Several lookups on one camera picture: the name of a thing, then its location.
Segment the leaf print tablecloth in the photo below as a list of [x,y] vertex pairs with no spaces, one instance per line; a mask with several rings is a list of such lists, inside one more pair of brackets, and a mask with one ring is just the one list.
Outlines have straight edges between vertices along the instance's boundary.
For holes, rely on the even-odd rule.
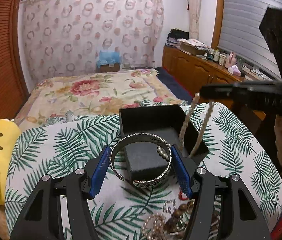
[[[105,145],[113,146],[136,132],[157,134],[170,144],[179,133],[188,105],[142,102],[139,108],[114,115],[67,112],[44,125],[23,125],[8,167],[5,195],[7,228],[12,232],[34,187],[48,174],[64,177],[95,158]],[[282,179],[257,139],[235,114],[216,103],[202,144],[194,157],[215,176],[239,175],[251,192],[269,229],[282,214]],[[151,143],[128,145],[108,169],[100,193],[88,202],[100,239],[142,239],[142,224],[153,213],[170,217],[188,203],[174,175],[160,185],[138,189],[133,181],[160,175],[167,162]]]

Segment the floral bed blanket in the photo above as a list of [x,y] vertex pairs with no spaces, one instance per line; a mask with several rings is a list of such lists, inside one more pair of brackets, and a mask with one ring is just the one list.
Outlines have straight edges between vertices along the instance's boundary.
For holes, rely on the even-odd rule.
[[48,118],[75,115],[111,115],[142,101],[179,104],[153,68],[45,79],[32,90],[14,122],[22,131],[44,125]]

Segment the wooden sideboard cabinet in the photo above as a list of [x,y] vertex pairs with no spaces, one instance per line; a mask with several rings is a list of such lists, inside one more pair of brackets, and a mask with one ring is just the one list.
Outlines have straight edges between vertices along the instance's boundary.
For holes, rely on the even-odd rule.
[[225,67],[168,46],[163,48],[162,67],[192,96],[205,85],[246,81]]

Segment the patterned pink curtain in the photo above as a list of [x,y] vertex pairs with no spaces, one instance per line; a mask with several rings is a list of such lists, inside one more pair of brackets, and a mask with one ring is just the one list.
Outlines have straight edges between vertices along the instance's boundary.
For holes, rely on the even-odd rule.
[[23,0],[22,34],[30,78],[93,73],[100,51],[124,68],[155,65],[162,0]]

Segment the silver engraved cuff bangle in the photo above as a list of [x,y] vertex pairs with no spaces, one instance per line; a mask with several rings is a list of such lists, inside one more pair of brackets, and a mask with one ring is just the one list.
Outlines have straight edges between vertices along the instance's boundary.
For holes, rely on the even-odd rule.
[[[128,177],[117,171],[115,158],[126,152]],[[156,134],[137,132],[122,137],[110,151],[110,168],[122,181],[134,187],[147,188],[166,180],[172,167],[171,146]]]

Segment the pile of dark clothes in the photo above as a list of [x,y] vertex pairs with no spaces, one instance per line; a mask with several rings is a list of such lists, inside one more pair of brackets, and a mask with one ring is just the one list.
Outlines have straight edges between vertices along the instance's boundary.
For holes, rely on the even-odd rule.
[[180,46],[180,39],[189,39],[189,33],[180,29],[171,29],[168,33],[165,45],[171,48]]

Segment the stack of papers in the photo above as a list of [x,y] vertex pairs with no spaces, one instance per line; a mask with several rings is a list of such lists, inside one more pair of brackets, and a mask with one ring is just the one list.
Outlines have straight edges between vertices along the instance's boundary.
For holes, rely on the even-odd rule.
[[205,52],[208,52],[208,46],[196,39],[186,40],[180,38],[178,41],[180,42],[180,50],[185,53],[191,55],[204,55]]

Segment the pink tissue box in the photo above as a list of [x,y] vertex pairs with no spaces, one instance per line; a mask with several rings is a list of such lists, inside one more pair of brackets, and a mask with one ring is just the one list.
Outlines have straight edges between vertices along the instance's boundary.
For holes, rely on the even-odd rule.
[[241,76],[242,74],[242,72],[239,70],[239,68],[235,64],[228,67],[228,72],[235,76]]

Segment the grey window blind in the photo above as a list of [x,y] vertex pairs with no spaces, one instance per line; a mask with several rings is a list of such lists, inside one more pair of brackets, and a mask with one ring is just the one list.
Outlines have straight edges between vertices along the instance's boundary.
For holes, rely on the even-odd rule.
[[218,48],[236,53],[274,79],[280,80],[275,57],[259,30],[268,8],[282,9],[282,0],[224,0]]

